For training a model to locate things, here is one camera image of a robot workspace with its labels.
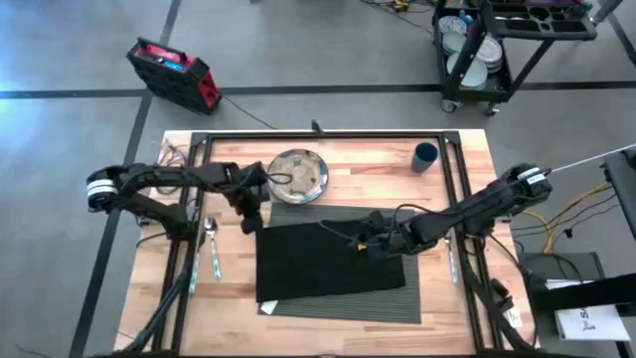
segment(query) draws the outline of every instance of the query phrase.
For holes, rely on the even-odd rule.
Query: utility cart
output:
[[[488,103],[485,115],[493,116],[498,112],[495,105],[510,100],[554,41],[588,41],[596,38],[596,30],[587,16],[573,15],[575,11],[570,4],[491,3],[490,0],[473,2],[475,6],[447,6],[446,0],[438,0],[432,18],[442,91],[440,106],[446,112],[455,111],[463,102],[485,101]],[[448,69],[450,56],[442,34],[448,30],[447,26],[440,29],[440,19],[459,17],[460,12],[462,16],[470,15],[474,22],[467,26],[466,40],[463,46],[460,45],[461,50],[453,55],[451,62],[454,66]],[[512,78],[506,57],[505,38],[542,41],[515,79]],[[479,87],[463,86],[462,83],[466,85],[469,80],[467,73],[473,72],[473,60],[481,56],[480,48],[486,39],[491,43],[494,40],[501,47],[501,58],[497,64],[499,68],[489,73]]]

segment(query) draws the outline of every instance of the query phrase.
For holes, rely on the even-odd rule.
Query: dark mug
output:
[[[413,159],[410,169],[415,173],[421,173],[437,159],[437,147],[430,143],[419,143],[413,151]]]

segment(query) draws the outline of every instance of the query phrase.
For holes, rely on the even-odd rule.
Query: gray floor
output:
[[[137,36],[159,40],[169,0],[4,1],[0,90],[121,90],[143,84],[124,59]],[[616,14],[636,41],[636,5]],[[355,0],[183,0],[170,45],[202,57],[220,87],[435,84],[430,13],[407,15],[417,29]],[[608,24],[590,43],[556,44],[529,82],[635,81]],[[513,72],[536,44],[507,42]],[[279,128],[485,128],[497,170],[529,161],[560,166],[634,142],[636,89],[520,91],[488,120],[468,105],[453,114],[439,93],[243,95],[244,109]],[[86,211],[84,179],[120,163],[140,98],[0,99],[0,356],[29,357],[16,344],[67,356],[105,222]],[[211,116],[153,98],[137,160],[156,157],[166,129],[261,129],[227,101]],[[555,174],[556,190],[536,208],[546,217],[602,182],[597,163]],[[535,223],[515,219],[517,227]],[[119,226],[86,354],[109,351],[123,305],[138,230]],[[521,238],[528,252],[543,237]],[[608,275],[632,272],[634,243],[611,211],[561,240],[562,252],[598,252]],[[626,319],[636,333],[636,322]],[[553,352],[615,356],[611,344],[560,343]]]

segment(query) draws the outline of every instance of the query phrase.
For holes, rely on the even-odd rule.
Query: wooden table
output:
[[[486,136],[483,130],[459,132],[470,184],[473,192],[477,192],[497,177]],[[190,131],[168,131],[165,139],[187,147],[190,135]],[[409,170],[411,153],[419,142],[422,139],[215,140],[212,158],[213,161],[233,161],[239,166],[257,160],[266,165],[284,150],[306,148],[319,153],[330,170],[329,187],[315,204],[394,208],[401,203],[412,203],[433,210],[444,209],[448,200],[440,160],[423,174]],[[460,195],[454,153],[449,152],[449,156]],[[164,203],[178,200],[178,193],[161,196],[153,190],[150,195]],[[270,207],[270,203],[263,203],[261,213],[265,223],[269,220]],[[451,280],[448,247],[443,241],[418,257],[421,324],[266,316],[257,314],[254,300],[253,234],[242,234],[240,217],[221,195],[207,194],[202,210],[204,217],[214,216],[220,223],[217,240],[223,279],[214,281],[210,248],[206,243],[202,248],[196,292],[188,305],[181,354],[462,355],[474,352],[464,290],[461,283],[454,284]],[[143,230],[142,237],[161,231],[160,227],[149,227]],[[515,252],[508,225],[498,224],[495,236]],[[169,242],[159,239],[148,241],[138,249],[119,326],[123,334],[117,336],[115,348],[128,344],[130,338],[125,335],[135,335],[157,307],[168,248]],[[489,243],[485,255],[491,277],[498,278],[510,290],[515,307],[521,312],[522,337],[532,341],[534,321],[520,274],[497,245]],[[483,307],[481,303],[478,305],[484,337],[488,338]],[[168,332],[172,332],[171,324],[169,317]]]

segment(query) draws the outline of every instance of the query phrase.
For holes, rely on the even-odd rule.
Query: gray placemat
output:
[[[393,209],[273,203],[270,227],[313,223],[318,220],[364,219],[371,211],[380,210],[390,217]],[[413,211],[403,210],[399,219],[407,219]],[[279,300],[272,315],[357,319],[379,322],[421,323],[419,314],[419,273],[417,256],[402,257],[406,285],[396,289],[372,292],[303,297]]]

